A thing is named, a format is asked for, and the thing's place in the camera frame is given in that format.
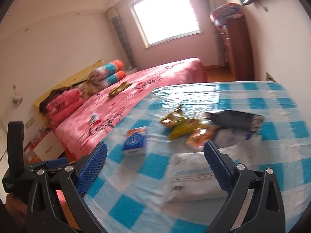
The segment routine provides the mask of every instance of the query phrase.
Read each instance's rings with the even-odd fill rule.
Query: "snack bag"
[[[200,121],[197,119],[185,119],[183,124],[180,124],[173,128],[169,134],[169,139],[173,140],[175,138],[181,137],[183,135],[193,132],[200,125]]]
[[[166,117],[162,118],[159,123],[164,124],[167,128],[172,129],[174,126],[183,124],[185,117],[181,111],[182,105],[179,104],[178,108],[170,112]]]
[[[265,119],[261,115],[230,109],[205,112],[205,116],[223,128],[233,128],[248,132],[259,132]]]
[[[217,129],[216,125],[202,124],[189,135],[186,144],[192,147],[203,147],[205,142],[213,137]]]

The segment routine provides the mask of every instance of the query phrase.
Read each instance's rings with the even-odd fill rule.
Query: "blue and white box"
[[[146,126],[129,130],[122,151],[127,157],[146,154],[146,141]]]

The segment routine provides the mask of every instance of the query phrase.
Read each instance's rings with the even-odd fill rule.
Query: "wooden wardrobe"
[[[220,30],[220,34],[234,80],[255,80],[252,46],[245,17],[229,19],[226,26],[227,28]]]

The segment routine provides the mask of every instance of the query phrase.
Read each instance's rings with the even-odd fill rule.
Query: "white package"
[[[165,199],[168,202],[228,196],[221,190],[203,152],[174,154],[167,171]]]
[[[239,160],[245,166],[255,165],[255,156],[261,136],[253,134],[251,139],[221,148],[221,153]],[[203,152],[177,153],[171,157],[166,171],[165,200],[167,202],[195,201],[228,196],[222,191]]]

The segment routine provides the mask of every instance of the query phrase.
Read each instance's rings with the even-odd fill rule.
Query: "table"
[[[165,170],[174,153],[189,152],[187,136],[169,141],[158,121],[183,104],[186,116],[235,109],[265,116],[262,141],[252,170],[271,167],[278,179],[286,232],[311,200],[311,139],[288,92],[274,82],[229,82],[167,86],[153,90],[103,139],[105,165],[84,199],[109,233],[204,232],[225,198],[194,202],[163,201]],[[125,158],[127,130],[147,126],[147,154]]]

